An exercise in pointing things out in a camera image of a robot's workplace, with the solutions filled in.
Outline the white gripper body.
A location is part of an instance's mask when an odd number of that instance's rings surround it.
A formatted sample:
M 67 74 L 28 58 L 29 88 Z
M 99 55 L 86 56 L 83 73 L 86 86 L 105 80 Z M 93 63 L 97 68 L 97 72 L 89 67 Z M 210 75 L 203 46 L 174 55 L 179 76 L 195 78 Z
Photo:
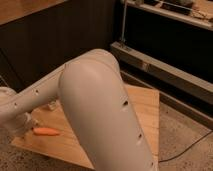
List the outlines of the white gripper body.
M 14 136 L 22 137 L 35 126 L 35 120 L 29 113 L 17 115 L 4 124 L 4 127 Z

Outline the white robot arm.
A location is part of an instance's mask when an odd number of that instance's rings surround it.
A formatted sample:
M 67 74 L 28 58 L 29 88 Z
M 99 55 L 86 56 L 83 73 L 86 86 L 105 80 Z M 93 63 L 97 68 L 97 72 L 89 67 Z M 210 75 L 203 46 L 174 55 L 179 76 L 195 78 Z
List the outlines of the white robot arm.
M 24 129 L 33 109 L 57 99 L 96 171 L 158 171 L 117 59 L 93 49 L 0 103 L 0 125 Z

